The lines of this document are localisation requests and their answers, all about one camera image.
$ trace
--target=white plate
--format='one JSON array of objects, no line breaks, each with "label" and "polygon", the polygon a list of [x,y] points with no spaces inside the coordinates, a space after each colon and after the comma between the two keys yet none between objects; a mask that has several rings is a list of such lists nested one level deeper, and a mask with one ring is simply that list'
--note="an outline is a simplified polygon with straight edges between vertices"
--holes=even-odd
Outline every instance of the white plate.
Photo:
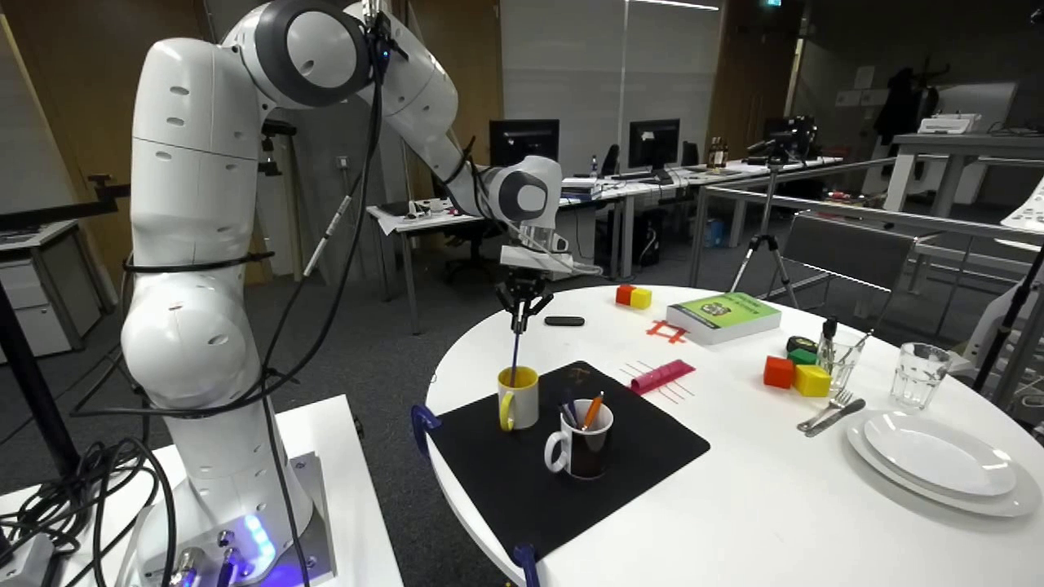
[{"label": "white plate", "polygon": [[1033,475],[1027,475],[1013,460],[1010,460],[1010,471],[1013,471],[1013,490],[1006,492],[1006,495],[994,495],[994,499],[970,499],[970,495],[958,495],[958,492],[947,492],[947,490],[936,490],[930,482],[922,482],[919,475],[906,475],[903,470],[891,466],[878,450],[872,450],[872,444],[864,439],[862,427],[864,420],[873,416],[872,414],[862,414],[856,416],[849,427],[844,427],[844,438],[849,438],[849,447],[872,466],[878,470],[883,479],[922,495],[922,499],[932,499],[940,505],[949,505],[949,509],[958,509],[958,512],[972,512],[972,516],[987,516],[987,519],[1024,519],[1032,512],[1037,512],[1042,505],[1042,490],[1033,482]]},{"label": "white plate", "polygon": [[862,434],[891,466],[940,490],[978,499],[1013,490],[1006,453],[936,420],[882,409],[864,420]]}]

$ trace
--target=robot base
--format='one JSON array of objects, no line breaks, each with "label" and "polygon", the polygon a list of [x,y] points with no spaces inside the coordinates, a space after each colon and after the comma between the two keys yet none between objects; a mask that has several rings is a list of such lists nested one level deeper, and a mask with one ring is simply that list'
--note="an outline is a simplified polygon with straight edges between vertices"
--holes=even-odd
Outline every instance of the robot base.
[{"label": "robot base", "polygon": [[[306,558],[306,570],[309,570],[309,584],[331,584],[336,580],[336,558],[331,558],[331,535],[330,535],[330,512],[326,512],[326,482],[322,482],[322,463],[317,453],[303,453],[290,460],[290,470],[297,471],[303,492],[314,499],[317,512],[309,519],[309,526],[299,531],[299,547]],[[143,516],[163,516],[163,502],[150,505]],[[127,558],[124,558],[124,572],[137,563],[137,541],[131,541]],[[229,580],[223,580],[223,567],[197,567],[193,580],[179,580],[179,584],[193,584],[193,587],[226,587]],[[297,563],[297,551],[288,547],[269,570],[257,580],[257,587],[297,587],[299,580],[299,563]],[[131,570],[127,587],[161,587],[161,577],[145,572],[139,577],[139,570]]]}]

